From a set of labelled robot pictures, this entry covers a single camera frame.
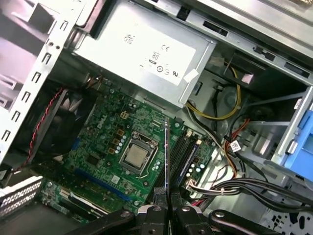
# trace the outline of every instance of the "motherboard chip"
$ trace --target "motherboard chip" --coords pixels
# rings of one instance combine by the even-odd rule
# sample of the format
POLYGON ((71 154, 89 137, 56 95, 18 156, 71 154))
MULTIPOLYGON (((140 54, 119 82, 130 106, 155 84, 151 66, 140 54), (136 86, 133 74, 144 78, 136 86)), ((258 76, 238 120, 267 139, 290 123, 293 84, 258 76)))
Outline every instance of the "motherboard chip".
POLYGON ((94 166, 97 166, 99 161, 100 161, 100 159, 97 156, 93 155, 93 154, 89 154, 87 159, 86 159, 87 163, 89 163, 91 165, 94 165, 94 166))
POLYGON ((147 150, 133 144, 127 153, 125 161, 137 168, 141 168, 148 154, 147 150))

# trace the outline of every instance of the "ram slot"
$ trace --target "ram slot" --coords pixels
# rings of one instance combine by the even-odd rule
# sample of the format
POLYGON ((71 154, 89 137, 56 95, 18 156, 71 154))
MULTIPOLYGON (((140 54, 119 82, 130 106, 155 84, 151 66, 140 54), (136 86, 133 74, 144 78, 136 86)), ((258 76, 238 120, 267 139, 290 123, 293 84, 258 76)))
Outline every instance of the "ram slot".
POLYGON ((189 168, 189 166, 191 165, 192 161, 194 160, 197 150, 200 147, 200 144, 202 143, 201 140, 197 140, 197 142, 194 144, 192 151, 190 152, 188 158, 186 159, 186 161, 182 164, 184 167, 183 169, 180 171, 179 176, 176 178, 176 183, 175 185, 180 186, 183 179, 185 178, 185 175, 187 173, 187 170, 189 168))
MULTIPOLYGON (((182 159, 189 155, 188 149, 192 150, 192 147, 196 139, 194 137, 186 137, 186 133, 183 133, 178 140, 176 141, 174 147, 170 151, 170 183, 175 182, 175 176, 177 177, 181 167, 179 167, 182 159)), ((154 182, 153 188, 163 187, 165 183, 165 172, 164 166, 161 169, 160 174, 158 175, 156 181, 154 182)), ((153 190, 150 191, 146 202, 153 202, 153 190)))

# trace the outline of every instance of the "regulatory symbol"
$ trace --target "regulatory symbol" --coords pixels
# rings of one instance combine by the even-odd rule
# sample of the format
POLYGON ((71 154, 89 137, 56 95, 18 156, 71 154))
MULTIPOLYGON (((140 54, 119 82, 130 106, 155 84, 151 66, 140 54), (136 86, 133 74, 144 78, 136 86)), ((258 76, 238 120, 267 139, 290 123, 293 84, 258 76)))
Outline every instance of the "regulatory symbol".
POLYGON ((161 48, 162 48, 162 50, 168 52, 168 50, 169 50, 170 47, 168 47, 168 46, 166 46, 166 45, 162 45, 161 48))
POLYGON ((162 66, 158 66, 156 69, 158 72, 162 72, 163 71, 163 67, 162 66))

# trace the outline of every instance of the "red wire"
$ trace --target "red wire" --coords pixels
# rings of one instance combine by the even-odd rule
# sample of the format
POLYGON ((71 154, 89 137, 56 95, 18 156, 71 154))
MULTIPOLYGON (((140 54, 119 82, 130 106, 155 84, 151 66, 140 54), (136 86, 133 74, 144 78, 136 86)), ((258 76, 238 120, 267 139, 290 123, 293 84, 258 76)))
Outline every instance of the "red wire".
POLYGON ((33 136, 31 138, 31 141, 30 141, 30 144, 29 144, 29 150, 28 150, 28 157, 25 160, 25 162, 17 170, 22 169, 28 163, 28 161, 30 160, 31 156, 33 155, 34 143, 35 143, 35 140, 36 140, 39 128, 42 125, 42 123, 44 122, 45 118, 47 117, 47 115, 49 113, 49 110, 50 110, 51 106, 53 105, 53 102, 59 97, 59 95, 62 93, 62 91, 63 91, 63 88, 60 88, 59 91, 55 94, 55 96, 50 100, 48 106, 46 107, 45 113, 42 116, 42 118, 40 119, 40 121, 38 122, 38 124, 36 126, 36 129, 35 129, 35 131, 33 133, 33 136))

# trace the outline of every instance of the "green circuit board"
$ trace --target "green circuit board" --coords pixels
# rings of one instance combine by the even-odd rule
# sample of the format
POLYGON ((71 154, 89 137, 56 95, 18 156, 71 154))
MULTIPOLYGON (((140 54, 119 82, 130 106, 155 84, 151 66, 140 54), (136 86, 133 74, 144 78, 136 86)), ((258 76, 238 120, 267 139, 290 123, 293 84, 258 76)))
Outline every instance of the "green circuit board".
MULTIPOLYGON (((164 121, 164 114, 107 88, 100 94, 75 150, 63 156, 62 165, 52 161, 34 170, 106 212, 121 208, 135 212, 144 204, 163 169, 164 121), (128 145, 134 141, 134 133, 154 144, 151 157, 140 173, 120 163, 125 150, 130 152, 128 145)), ((173 146, 186 127, 170 119, 170 129, 170 146, 173 146)))

